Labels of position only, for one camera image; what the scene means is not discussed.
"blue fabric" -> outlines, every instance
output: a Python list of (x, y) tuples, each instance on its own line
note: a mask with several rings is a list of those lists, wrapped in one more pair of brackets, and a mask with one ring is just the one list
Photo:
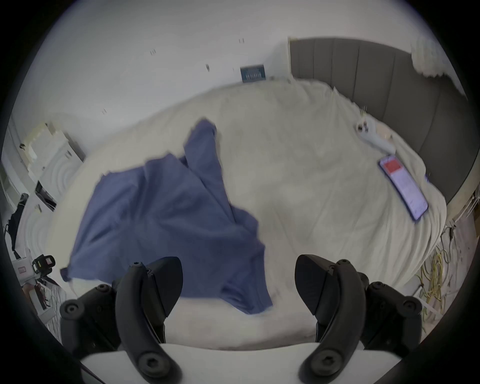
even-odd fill
[(215, 148), (216, 127), (200, 121), (184, 145), (143, 167), (101, 178), (75, 239), (72, 277), (112, 282), (135, 261), (177, 256), (181, 295), (221, 298), (244, 313), (272, 305), (257, 220), (231, 206)]

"phone screen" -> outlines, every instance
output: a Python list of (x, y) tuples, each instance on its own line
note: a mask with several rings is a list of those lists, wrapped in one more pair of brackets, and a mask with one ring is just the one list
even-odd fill
[(382, 158), (379, 165), (400, 194), (413, 220), (420, 219), (428, 209), (428, 203), (407, 169), (396, 156)]

